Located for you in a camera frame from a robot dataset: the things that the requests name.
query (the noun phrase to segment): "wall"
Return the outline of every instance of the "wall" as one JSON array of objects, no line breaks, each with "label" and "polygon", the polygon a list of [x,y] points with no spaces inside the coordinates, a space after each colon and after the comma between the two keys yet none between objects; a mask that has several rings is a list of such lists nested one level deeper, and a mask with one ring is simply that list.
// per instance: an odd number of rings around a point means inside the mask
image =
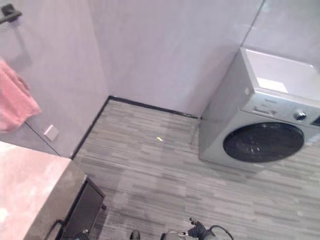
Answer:
[{"label": "wall", "polygon": [[244,45],[320,69],[320,1],[266,0]]},{"label": "wall", "polygon": [[[109,95],[89,2],[10,2],[23,15],[14,23],[0,25],[0,56],[29,84],[42,109],[27,123],[56,152],[69,157]],[[2,0],[1,6],[7,3]],[[59,130],[54,142],[43,135],[51,124]],[[0,140],[35,149],[35,144],[17,139],[25,131],[21,128]]]},{"label": "wall", "polygon": [[57,153],[25,123],[16,131],[0,134],[0,141],[56,155]]},{"label": "wall", "polygon": [[111,94],[199,115],[261,0],[96,0],[89,5]]}]

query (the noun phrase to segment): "black cabinet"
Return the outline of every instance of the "black cabinet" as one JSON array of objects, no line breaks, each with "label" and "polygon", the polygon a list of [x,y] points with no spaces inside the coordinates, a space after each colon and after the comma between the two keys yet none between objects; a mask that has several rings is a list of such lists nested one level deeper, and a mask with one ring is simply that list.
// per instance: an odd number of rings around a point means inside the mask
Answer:
[{"label": "black cabinet", "polygon": [[58,239],[73,237],[82,231],[90,232],[100,208],[106,209],[104,198],[104,193],[87,178],[65,219],[64,232],[59,234]]}]

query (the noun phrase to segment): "black baseboard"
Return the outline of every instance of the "black baseboard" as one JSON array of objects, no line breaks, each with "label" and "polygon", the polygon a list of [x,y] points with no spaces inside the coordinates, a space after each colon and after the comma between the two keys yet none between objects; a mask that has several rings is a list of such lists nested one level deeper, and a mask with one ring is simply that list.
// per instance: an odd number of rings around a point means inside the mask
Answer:
[{"label": "black baseboard", "polygon": [[87,139],[89,133],[91,132],[92,128],[94,127],[94,125],[96,124],[98,118],[100,117],[100,115],[102,114],[102,112],[104,111],[107,103],[109,102],[111,96],[109,96],[106,101],[104,102],[104,104],[102,105],[101,109],[99,110],[98,114],[95,116],[92,124],[90,125],[90,127],[88,128],[88,130],[85,132],[85,134],[83,135],[83,137],[81,138],[81,141],[79,142],[79,144],[76,146],[75,150],[73,151],[72,155],[71,155],[71,159],[73,160],[75,158],[75,156],[77,155],[77,153],[79,152],[80,148],[82,147],[82,145],[84,144],[85,140]]},{"label": "black baseboard", "polygon": [[185,116],[185,117],[192,118],[192,119],[198,118],[197,116],[189,114],[189,113],[184,113],[184,112],[166,109],[166,108],[162,108],[162,107],[158,107],[158,106],[144,104],[141,102],[132,101],[132,100],[128,100],[128,99],[117,97],[117,96],[109,96],[109,98],[110,98],[110,100],[113,100],[113,101],[131,104],[131,105],[135,105],[135,106],[139,106],[139,107],[143,107],[143,108],[147,108],[147,109],[154,109],[154,110],[158,110],[158,111],[162,111],[162,112],[166,112],[166,113],[177,114],[177,115]]},{"label": "black baseboard", "polygon": [[106,105],[108,104],[108,102],[110,100],[117,101],[117,102],[122,102],[122,103],[126,103],[126,104],[131,104],[131,105],[135,105],[135,106],[139,106],[139,107],[143,107],[143,108],[147,108],[147,109],[154,109],[154,110],[158,110],[158,111],[162,111],[162,112],[166,112],[166,113],[176,114],[176,115],[184,116],[184,117],[187,117],[187,118],[192,118],[192,119],[197,119],[198,118],[197,116],[189,114],[189,113],[170,110],[170,109],[166,109],[166,108],[162,108],[162,107],[158,107],[158,106],[153,106],[153,105],[149,105],[149,104],[144,104],[144,103],[141,103],[141,102],[132,101],[132,100],[128,100],[128,99],[125,99],[125,98],[121,98],[121,97],[111,96],[110,95],[106,99],[106,101],[104,102],[104,104],[101,107],[101,109],[98,112],[98,114],[95,116],[92,124],[90,125],[88,130],[85,132],[85,134],[84,134],[83,138],[81,139],[80,143],[78,144],[78,146],[76,146],[74,152],[72,153],[72,155],[70,157],[72,160],[75,158],[75,156],[77,155],[78,151],[80,150],[80,148],[84,144],[84,142],[87,139],[89,133],[91,132],[92,128],[96,124],[98,118],[100,117],[100,115],[102,114],[103,110],[105,109]]}]

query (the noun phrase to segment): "black porthole door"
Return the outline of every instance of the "black porthole door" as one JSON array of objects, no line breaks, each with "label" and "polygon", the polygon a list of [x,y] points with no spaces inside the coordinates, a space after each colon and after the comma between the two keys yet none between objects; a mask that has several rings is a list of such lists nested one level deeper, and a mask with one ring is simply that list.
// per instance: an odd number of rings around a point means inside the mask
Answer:
[{"label": "black porthole door", "polygon": [[266,163],[295,154],[304,144],[304,133],[296,126],[266,122],[241,127],[223,141],[225,152],[248,163]]}]

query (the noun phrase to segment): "washing machine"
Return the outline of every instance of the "washing machine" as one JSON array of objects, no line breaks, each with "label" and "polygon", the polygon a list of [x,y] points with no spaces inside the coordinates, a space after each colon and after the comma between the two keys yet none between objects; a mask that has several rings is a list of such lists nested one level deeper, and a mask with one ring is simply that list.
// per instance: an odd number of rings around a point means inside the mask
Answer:
[{"label": "washing machine", "polygon": [[201,116],[199,158],[255,171],[314,144],[319,132],[319,72],[240,48]]}]

